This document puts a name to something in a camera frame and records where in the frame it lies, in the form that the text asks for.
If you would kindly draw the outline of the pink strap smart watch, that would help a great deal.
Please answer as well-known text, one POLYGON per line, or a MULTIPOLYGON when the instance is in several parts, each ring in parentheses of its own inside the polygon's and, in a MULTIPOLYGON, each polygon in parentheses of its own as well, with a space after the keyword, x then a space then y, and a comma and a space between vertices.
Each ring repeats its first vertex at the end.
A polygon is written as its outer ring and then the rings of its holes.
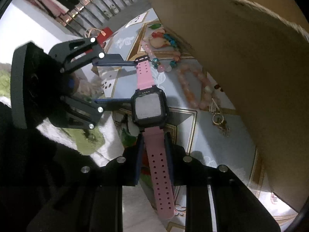
POLYGON ((166 95, 155 85, 147 55, 136 58, 135 65, 137 89, 132 96, 132 119, 142 131, 158 216, 171 219, 174 216, 173 189, 163 131, 169 114, 166 95))

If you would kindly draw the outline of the gold butterfly charm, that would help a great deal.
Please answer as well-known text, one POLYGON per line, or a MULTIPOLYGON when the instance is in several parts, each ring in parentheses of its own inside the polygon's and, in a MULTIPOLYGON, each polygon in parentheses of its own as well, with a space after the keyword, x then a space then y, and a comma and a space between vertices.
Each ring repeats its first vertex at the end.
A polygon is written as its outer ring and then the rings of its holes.
POLYGON ((230 128, 227 125, 227 121, 225 116, 223 115, 222 110, 219 108, 214 98, 212 98, 208 110, 212 114, 213 125, 215 125, 220 130, 221 134, 224 137, 228 137, 230 133, 230 128))

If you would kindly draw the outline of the green fuzzy rug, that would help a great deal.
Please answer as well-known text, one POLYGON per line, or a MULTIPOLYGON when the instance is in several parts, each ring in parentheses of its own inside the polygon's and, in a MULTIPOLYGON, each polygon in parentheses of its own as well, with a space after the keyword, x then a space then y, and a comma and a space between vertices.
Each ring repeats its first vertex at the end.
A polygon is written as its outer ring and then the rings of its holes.
MULTIPOLYGON (((10 72, 11 65, 1 64, 1 103, 11 107, 10 100, 10 72)), ((75 96, 90 100, 103 95, 102 81, 98 75, 92 80, 77 78, 79 82, 75 96)), ((49 120, 45 119, 37 129, 48 139, 66 145, 85 156, 95 153, 105 144, 103 134, 98 127, 90 130, 68 129, 54 127, 49 120)))

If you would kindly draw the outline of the red paper bag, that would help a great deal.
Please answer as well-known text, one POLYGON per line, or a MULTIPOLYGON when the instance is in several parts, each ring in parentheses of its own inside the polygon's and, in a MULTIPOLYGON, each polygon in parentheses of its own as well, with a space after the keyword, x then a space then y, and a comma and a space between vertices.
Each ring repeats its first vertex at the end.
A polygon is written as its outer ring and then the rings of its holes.
POLYGON ((103 29, 90 28, 85 31, 84 36, 89 38, 92 34, 94 34, 97 42, 101 45, 102 48, 105 48, 106 40, 112 37, 113 33, 114 32, 109 27, 105 27, 103 29))

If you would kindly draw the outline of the brown cardboard box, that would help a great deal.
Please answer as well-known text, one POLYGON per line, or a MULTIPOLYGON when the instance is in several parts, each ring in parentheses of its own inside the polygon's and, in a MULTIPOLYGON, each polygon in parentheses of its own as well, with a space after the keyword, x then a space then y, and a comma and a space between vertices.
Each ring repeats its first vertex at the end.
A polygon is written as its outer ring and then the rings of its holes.
POLYGON ((148 0, 211 74, 257 145, 271 190, 308 199, 308 33, 247 0, 148 0))

